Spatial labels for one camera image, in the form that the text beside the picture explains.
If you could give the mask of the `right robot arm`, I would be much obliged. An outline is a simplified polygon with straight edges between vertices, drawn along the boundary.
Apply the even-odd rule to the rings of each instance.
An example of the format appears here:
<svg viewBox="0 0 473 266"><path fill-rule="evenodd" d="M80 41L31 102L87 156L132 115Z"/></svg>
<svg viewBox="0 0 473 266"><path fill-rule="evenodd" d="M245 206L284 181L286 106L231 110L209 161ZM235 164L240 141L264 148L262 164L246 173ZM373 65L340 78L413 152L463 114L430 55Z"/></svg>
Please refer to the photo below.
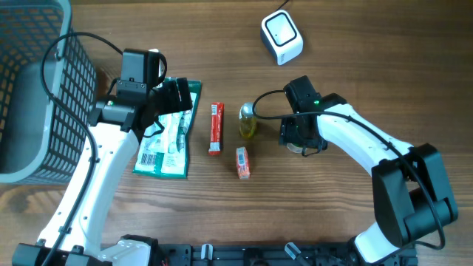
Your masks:
<svg viewBox="0 0 473 266"><path fill-rule="evenodd" d="M282 119L282 145L309 156L333 143L372 178L375 223L354 238L359 262L384 262L458 218L452 187L434 146L414 147L389 136L341 96L321 96L307 76L292 80L282 91L294 113Z"/></svg>

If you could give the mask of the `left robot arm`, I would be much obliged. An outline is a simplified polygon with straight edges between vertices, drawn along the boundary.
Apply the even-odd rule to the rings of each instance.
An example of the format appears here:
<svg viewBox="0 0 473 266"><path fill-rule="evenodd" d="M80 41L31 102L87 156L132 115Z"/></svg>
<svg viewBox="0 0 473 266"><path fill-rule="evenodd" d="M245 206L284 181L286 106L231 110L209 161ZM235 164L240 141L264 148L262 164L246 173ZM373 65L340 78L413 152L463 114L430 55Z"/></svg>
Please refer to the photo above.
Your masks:
<svg viewBox="0 0 473 266"><path fill-rule="evenodd" d="M56 214L34 245L18 244L13 265L164 265L157 239L125 235L101 249L106 215L126 165L158 116L192 108L186 78L166 78L158 50L127 50L116 95L98 100L89 136Z"/></svg>

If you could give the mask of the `red stick packet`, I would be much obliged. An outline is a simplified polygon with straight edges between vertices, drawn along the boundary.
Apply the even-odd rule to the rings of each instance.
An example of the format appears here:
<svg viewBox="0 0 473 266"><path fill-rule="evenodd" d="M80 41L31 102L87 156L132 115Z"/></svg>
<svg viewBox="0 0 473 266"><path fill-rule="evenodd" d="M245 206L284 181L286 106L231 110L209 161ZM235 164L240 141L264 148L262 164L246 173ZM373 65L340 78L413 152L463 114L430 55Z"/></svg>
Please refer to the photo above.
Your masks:
<svg viewBox="0 0 473 266"><path fill-rule="evenodd" d="M208 153L212 156L222 151L222 126L225 105L222 102L211 104L211 136Z"/></svg>

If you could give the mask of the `green lid white jar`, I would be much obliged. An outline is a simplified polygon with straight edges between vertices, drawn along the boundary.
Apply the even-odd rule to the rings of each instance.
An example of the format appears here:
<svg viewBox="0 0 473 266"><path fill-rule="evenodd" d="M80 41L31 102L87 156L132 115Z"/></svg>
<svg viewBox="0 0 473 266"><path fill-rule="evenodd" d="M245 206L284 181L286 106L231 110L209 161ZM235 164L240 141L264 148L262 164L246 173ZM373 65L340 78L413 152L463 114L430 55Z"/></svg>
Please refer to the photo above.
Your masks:
<svg viewBox="0 0 473 266"><path fill-rule="evenodd" d="M299 146L293 143L287 143L286 147L293 153L296 154L311 154L313 152L312 149L305 148L304 146Z"/></svg>

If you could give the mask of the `yellow liquid small bottle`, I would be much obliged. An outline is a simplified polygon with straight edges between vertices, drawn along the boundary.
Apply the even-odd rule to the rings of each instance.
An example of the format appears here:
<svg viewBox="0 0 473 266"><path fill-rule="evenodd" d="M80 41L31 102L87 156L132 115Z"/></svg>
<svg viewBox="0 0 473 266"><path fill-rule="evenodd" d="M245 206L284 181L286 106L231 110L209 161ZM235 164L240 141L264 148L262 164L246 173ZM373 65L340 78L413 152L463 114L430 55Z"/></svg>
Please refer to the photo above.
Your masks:
<svg viewBox="0 0 473 266"><path fill-rule="evenodd" d="M256 127L257 120L253 113L253 103L244 103L239 111L239 133L245 139L252 138Z"/></svg>

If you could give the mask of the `red white carton cup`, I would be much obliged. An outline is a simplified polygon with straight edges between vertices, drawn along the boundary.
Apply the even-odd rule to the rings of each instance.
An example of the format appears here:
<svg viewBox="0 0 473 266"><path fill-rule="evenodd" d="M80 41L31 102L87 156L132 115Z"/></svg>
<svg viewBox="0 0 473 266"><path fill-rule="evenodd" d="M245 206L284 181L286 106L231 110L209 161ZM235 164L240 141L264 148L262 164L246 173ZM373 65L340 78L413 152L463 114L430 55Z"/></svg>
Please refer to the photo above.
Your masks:
<svg viewBox="0 0 473 266"><path fill-rule="evenodd" d="M236 149L236 168L241 180L248 180L250 178L251 172L249 159L245 147L239 147Z"/></svg>

